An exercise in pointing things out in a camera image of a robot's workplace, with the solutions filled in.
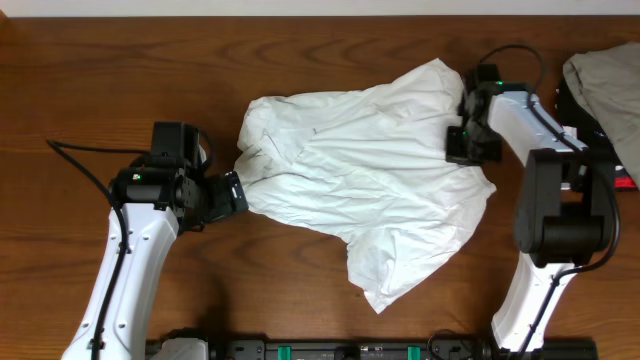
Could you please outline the white t-shirt black print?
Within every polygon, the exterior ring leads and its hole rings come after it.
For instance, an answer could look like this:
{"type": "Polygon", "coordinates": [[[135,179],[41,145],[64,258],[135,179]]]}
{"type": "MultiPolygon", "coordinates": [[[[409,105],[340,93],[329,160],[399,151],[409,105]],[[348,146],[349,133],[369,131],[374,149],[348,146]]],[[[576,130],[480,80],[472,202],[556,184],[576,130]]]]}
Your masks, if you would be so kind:
{"type": "Polygon", "coordinates": [[[445,158],[462,90],[436,59],[364,90],[252,101],[235,162],[250,210],[344,241],[349,281],[384,311],[463,247],[495,191],[445,158]]]}

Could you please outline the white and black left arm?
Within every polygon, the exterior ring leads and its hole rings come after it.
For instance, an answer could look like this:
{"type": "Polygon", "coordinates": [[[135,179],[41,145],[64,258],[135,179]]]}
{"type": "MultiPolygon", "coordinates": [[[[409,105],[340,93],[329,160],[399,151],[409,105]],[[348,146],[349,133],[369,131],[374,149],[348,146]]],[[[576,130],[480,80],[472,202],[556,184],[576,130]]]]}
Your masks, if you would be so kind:
{"type": "Polygon", "coordinates": [[[160,274],[186,231],[247,210],[239,176],[125,168],[112,183],[107,246],[66,359],[142,359],[160,274]]]}

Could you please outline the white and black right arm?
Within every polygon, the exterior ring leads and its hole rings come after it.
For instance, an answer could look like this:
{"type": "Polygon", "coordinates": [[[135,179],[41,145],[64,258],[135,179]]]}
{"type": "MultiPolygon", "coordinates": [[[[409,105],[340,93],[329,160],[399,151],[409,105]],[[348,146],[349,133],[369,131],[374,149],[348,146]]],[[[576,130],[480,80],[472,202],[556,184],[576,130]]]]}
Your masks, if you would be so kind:
{"type": "Polygon", "coordinates": [[[447,161],[498,161],[507,144],[524,169],[513,227],[518,264],[491,322],[492,354],[540,358],[567,285],[606,264],[619,243],[613,166],[567,134],[526,84],[469,81],[459,113],[461,124],[447,130],[447,161]]]}

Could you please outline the black red folded garment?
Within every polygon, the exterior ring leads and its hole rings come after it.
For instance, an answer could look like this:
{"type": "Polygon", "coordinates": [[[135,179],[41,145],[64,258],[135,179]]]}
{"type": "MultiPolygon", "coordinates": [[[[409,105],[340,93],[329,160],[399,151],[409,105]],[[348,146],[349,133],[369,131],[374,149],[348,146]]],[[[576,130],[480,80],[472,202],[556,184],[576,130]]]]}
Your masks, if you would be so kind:
{"type": "Polygon", "coordinates": [[[602,153],[615,165],[614,188],[618,192],[638,192],[639,188],[631,175],[622,165],[614,147],[598,121],[590,115],[574,98],[567,82],[562,80],[557,89],[555,100],[558,122],[572,135],[585,143],[590,149],[602,153]]]}

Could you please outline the grey folded garment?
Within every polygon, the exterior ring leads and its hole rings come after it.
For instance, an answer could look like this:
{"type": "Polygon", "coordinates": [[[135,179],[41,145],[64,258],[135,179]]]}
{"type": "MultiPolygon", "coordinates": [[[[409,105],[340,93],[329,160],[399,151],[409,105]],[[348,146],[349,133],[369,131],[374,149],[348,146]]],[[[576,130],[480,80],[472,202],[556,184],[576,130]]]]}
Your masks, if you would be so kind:
{"type": "Polygon", "coordinates": [[[625,170],[639,181],[639,45],[575,54],[563,75],[577,103],[599,123],[625,170]]]}

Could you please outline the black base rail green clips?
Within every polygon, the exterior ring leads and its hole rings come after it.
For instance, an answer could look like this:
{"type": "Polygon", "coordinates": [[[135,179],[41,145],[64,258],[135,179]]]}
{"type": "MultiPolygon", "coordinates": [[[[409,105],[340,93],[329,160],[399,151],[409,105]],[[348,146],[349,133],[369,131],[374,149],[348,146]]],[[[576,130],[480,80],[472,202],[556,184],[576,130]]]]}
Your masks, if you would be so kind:
{"type": "Polygon", "coordinates": [[[146,347],[145,357],[200,360],[506,360],[515,352],[470,337],[438,336],[425,342],[340,343],[236,340],[225,344],[173,338],[146,347]]]}

